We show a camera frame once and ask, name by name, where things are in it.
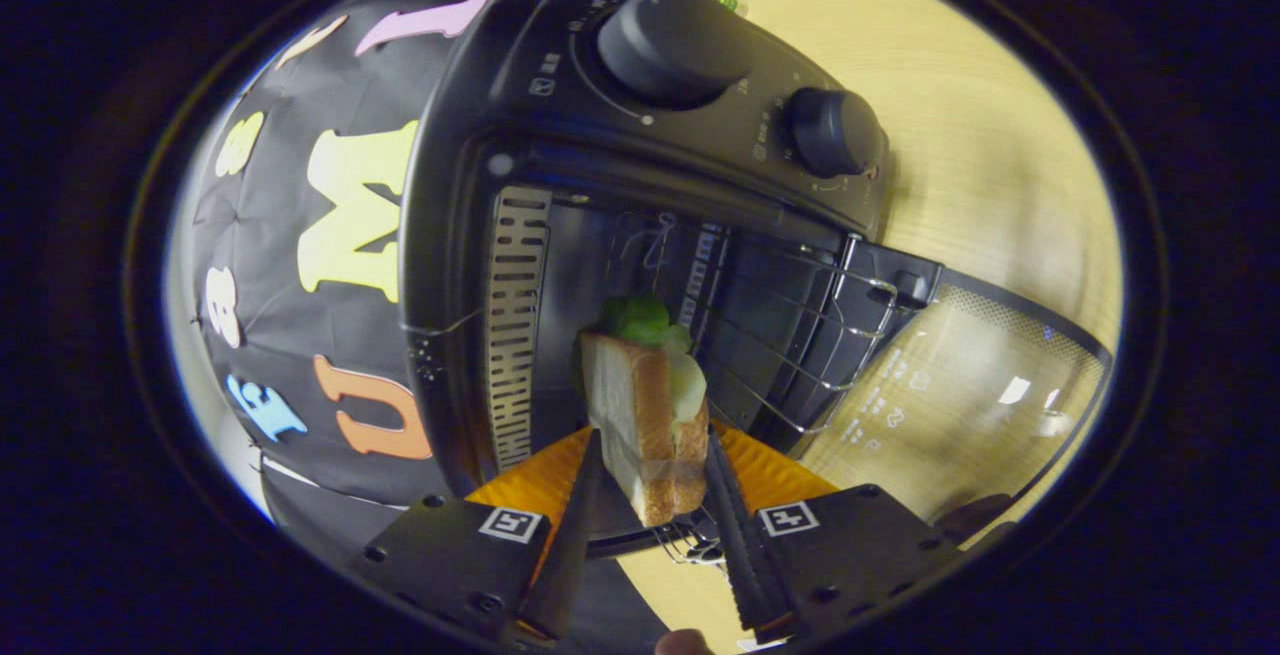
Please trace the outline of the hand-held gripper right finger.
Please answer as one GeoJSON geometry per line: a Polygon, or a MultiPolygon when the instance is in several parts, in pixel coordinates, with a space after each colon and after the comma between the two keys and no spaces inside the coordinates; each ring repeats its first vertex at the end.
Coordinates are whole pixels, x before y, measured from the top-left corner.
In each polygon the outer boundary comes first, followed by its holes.
{"type": "Polygon", "coordinates": [[[849,632],[960,555],[884,487],[833,487],[739,430],[709,432],[705,478],[739,619],[758,636],[849,632]]]}

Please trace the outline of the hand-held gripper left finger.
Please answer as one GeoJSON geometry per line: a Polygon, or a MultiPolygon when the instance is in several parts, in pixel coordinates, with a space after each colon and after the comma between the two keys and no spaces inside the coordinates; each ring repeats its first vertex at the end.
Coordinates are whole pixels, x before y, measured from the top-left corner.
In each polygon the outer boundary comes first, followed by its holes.
{"type": "Polygon", "coordinates": [[[559,641],[570,631],[604,477],[600,432],[572,432],[470,496],[424,496],[351,560],[351,571],[476,640],[559,641]]]}

